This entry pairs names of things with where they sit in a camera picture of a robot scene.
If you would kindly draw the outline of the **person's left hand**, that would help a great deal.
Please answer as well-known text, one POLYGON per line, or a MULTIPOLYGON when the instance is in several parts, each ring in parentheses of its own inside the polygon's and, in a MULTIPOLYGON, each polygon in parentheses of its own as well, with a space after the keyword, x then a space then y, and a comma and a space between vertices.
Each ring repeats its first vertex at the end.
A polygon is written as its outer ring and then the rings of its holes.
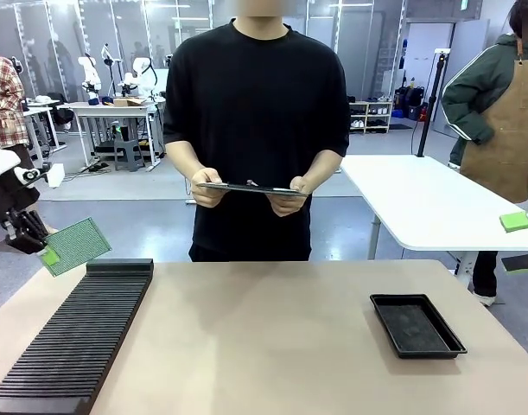
POLYGON ((299 195, 270 195, 266 197, 270 202, 273 212, 279 217, 289 216, 302 209, 307 199, 320 186, 312 176, 297 176, 290 183, 290 188, 299 195))

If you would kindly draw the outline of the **person's right hand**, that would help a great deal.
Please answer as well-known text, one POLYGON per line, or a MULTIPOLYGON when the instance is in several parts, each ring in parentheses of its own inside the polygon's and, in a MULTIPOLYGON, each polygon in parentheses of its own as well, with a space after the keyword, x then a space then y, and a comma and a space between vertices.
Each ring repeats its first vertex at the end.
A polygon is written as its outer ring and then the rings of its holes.
POLYGON ((204 208, 215 208, 226 193, 222 188, 208 188, 203 186, 204 183, 222 183, 219 173, 215 169, 200 169, 193 175, 190 182, 194 200, 204 208))

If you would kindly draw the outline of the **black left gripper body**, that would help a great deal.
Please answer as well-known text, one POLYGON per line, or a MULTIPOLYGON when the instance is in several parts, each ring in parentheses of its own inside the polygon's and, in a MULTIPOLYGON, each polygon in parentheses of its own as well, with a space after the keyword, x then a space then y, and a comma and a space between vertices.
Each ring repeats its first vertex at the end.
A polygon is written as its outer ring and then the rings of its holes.
POLYGON ((24 187, 14 173, 0 176, 0 222, 6 220, 6 213, 29 208, 37 203, 40 193, 36 188, 24 187))

